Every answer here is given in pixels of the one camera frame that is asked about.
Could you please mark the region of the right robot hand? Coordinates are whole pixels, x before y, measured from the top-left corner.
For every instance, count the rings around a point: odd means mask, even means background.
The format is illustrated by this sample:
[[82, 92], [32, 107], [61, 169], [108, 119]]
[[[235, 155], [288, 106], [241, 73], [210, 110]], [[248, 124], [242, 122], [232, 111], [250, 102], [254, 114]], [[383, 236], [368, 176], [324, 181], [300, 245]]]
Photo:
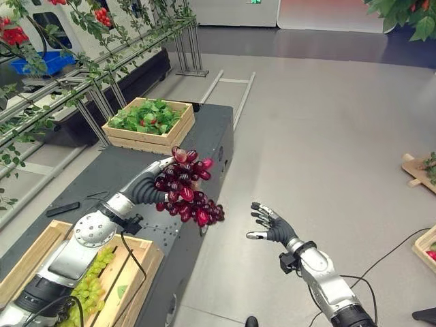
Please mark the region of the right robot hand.
[[281, 243], [289, 249], [289, 243], [297, 239], [293, 227], [273, 209], [259, 202], [251, 203], [251, 216], [255, 222], [265, 228], [260, 232], [248, 232], [246, 237], [251, 240], [269, 240]]

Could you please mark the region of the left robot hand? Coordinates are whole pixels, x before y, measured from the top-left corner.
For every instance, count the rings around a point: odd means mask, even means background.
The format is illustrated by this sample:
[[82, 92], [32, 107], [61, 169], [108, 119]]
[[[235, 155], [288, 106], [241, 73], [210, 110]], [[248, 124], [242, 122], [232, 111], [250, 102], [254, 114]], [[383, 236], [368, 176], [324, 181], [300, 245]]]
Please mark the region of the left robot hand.
[[141, 171], [129, 185], [129, 195], [135, 204], [156, 204], [168, 202], [168, 192], [156, 188], [156, 178], [171, 164], [175, 158], [167, 157], [157, 160]]

